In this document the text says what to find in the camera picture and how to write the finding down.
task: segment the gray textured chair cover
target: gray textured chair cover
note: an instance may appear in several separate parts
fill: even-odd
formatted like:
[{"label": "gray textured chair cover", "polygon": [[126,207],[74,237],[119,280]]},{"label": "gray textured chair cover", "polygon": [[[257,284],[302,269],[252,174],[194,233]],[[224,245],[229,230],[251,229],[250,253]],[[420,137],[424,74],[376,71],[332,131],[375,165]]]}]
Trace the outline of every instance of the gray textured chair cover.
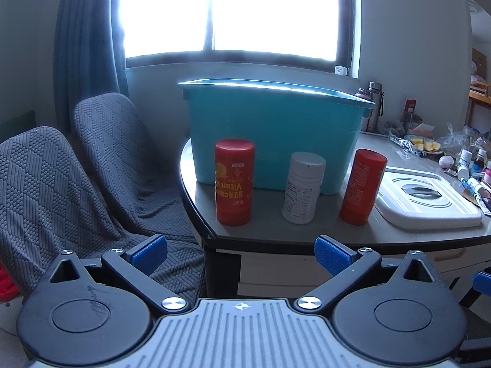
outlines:
[{"label": "gray textured chair cover", "polygon": [[[92,258],[144,239],[113,223],[59,131],[36,128],[0,145],[0,262],[24,295],[63,249]],[[193,303],[204,285],[202,250],[168,248],[151,277]]]},{"label": "gray textured chair cover", "polygon": [[137,110],[124,95],[86,99],[74,110],[75,131],[107,206],[128,231],[195,243],[175,176],[159,170]]}]

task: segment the red bottle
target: red bottle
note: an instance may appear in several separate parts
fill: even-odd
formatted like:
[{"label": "red bottle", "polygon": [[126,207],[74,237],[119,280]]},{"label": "red bottle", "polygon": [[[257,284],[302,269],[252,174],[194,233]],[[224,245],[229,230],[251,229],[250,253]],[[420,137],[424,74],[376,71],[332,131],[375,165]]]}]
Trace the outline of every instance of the red bottle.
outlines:
[{"label": "red bottle", "polygon": [[250,220],[255,146],[246,140],[215,144],[215,201],[217,219],[227,226]]},{"label": "red bottle", "polygon": [[357,150],[339,215],[347,223],[362,226],[375,204],[387,158],[370,150]]}]

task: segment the window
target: window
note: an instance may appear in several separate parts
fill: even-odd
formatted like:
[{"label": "window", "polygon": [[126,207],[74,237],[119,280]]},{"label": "window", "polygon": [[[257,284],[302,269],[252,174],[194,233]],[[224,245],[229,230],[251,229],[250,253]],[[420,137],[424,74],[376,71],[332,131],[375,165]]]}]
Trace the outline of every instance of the window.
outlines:
[{"label": "window", "polygon": [[350,67],[353,0],[121,0],[127,66]]}]

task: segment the dark gray curtain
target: dark gray curtain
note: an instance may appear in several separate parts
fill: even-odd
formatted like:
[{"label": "dark gray curtain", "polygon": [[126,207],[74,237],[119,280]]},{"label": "dark gray curtain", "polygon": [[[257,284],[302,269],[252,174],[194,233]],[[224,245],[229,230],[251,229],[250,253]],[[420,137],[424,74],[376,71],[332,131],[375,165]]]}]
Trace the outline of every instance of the dark gray curtain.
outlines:
[{"label": "dark gray curtain", "polygon": [[128,96],[119,0],[60,0],[53,86],[58,127],[69,132],[73,109],[108,92]]}]

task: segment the window frame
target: window frame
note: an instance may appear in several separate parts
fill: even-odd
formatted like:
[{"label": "window frame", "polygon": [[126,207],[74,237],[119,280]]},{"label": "window frame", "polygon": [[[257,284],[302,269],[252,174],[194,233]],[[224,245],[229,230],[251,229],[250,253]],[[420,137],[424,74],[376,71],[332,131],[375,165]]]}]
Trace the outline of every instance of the window frame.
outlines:
[{"label": "window frame", "polygon": [[204,48],[201,51],[163,52],[126,58],[126,68],[166,63],[261,63],[334,72],[335,66],[350,68],[353,59],[354,0],[339,0],[338,45],[336,61],[299,55],[242,50],[213,50],[212,4],[208,5],[208,23]]}]

